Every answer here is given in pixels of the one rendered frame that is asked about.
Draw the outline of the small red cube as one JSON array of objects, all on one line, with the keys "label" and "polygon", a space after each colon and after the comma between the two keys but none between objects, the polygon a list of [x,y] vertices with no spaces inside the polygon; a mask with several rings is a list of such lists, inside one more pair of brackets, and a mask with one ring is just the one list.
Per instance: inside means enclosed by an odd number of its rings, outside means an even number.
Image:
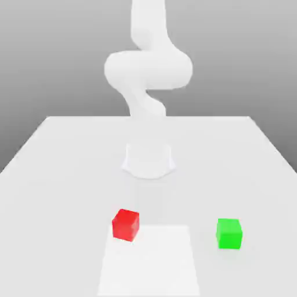
[{"label": "small red cube", "polygon": [[112,220],[113,237],[132,242],[139,231],[139,213],[120,209]]}]

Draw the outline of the small green cube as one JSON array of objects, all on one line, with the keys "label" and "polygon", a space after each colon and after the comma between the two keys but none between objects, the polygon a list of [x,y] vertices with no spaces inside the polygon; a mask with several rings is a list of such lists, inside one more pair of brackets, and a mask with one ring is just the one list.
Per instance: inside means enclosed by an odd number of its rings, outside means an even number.
[{"label": "small green cube", "polygon": [[238,219],[218,219],[216,239],[220,249],[240,249],[242,236],[243,232]]}]

